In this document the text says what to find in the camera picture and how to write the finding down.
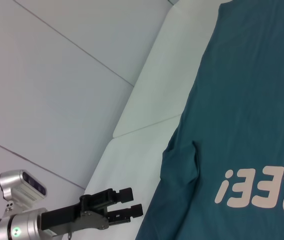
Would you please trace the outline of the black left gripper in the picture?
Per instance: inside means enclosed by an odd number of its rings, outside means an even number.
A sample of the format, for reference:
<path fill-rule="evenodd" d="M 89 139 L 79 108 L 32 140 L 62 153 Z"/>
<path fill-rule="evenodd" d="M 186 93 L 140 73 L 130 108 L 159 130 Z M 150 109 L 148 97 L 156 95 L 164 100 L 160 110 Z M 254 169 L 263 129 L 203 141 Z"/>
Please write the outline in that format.
<path fill-rule="evenodd" d="M 105 230 L 109 224 L 129 223 L 131 218 L 143 215 L 142 204 L 109 213 L 107 207 L 112 205 L 113 201 L 123 204 L 133 200 L 133 191 L 130 187 L 119 192 L 109 188 L 93 195 L 82 195 L 77 204 L 43 213 L 41 230 L 61 236 L 85 229 Z"/>

